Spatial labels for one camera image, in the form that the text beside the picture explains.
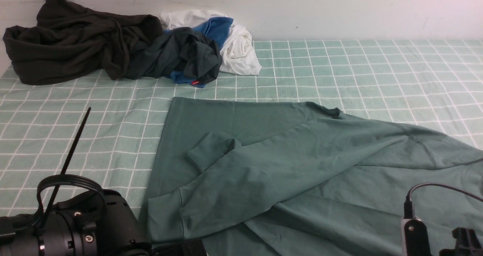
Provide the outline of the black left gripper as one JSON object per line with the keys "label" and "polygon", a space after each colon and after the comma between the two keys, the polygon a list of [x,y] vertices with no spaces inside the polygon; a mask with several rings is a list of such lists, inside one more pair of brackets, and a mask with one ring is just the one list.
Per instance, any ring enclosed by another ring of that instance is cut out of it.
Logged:
{"label": "black left gripper", "polygon": [[152,247],[126,200],[83,192],[54,205],[54,256],[206,256],[200,239]]}

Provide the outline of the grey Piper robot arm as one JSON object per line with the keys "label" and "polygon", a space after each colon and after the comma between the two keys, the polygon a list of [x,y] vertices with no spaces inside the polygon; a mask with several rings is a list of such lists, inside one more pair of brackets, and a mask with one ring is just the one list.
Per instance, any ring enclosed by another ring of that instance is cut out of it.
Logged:
{"label": "grey Piper robot arm", "polygon": [[[444,184],[412,187],[404,202],[401,221],[403,256],[433,256],[426,225],[415,216],[412,193],[427,186],[444,187],[474,199],[482,198]],[[1,256],[208,256],[200,239],[152,248],[126,200],[116,191],[84,192],[53,204],[44,214],[1,217]],[[81,223],[79,218],[101,211],[99,218]],[[440,256],[482,256],[474,230],[452,231],[453,249]]]}

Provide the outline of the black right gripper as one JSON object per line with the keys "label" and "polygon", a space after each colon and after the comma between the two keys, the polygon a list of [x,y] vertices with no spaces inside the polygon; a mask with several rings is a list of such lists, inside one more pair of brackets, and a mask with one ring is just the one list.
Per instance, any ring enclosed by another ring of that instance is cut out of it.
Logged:
{"label": "black right gripper", "polygon": [[457,227],[452,231],[454,249],[440,250],[440,256],[482,256],[483,248],[474,230]]}

